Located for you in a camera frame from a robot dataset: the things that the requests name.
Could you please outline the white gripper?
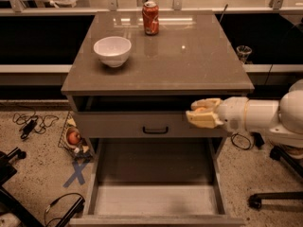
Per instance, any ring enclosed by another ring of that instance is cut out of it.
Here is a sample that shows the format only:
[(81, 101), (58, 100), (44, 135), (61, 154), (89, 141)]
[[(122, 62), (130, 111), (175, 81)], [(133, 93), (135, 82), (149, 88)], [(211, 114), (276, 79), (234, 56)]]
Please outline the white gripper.
[[(190, 106), (193, 111), (186, 111), (187, 121), (198, 128), (214, 129), (223, 124), (223, 127), (230, 132), (243, 130), (247, 102), (247, 97), (234, 96), (223, 101), (220, 98), (196, 100)], [(217, 107), (218, 114), (195, 112), (196, 110), (203, 111)]]

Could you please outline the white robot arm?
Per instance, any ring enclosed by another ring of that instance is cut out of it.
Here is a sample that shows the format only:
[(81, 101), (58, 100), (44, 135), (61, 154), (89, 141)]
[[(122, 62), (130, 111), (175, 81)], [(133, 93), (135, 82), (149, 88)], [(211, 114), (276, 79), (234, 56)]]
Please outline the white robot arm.
[(186, 116), (198, 128), (260, 133), (291, 157), (303, 158), (303, 79), (279, 100), (206, 98), (194, 101)]

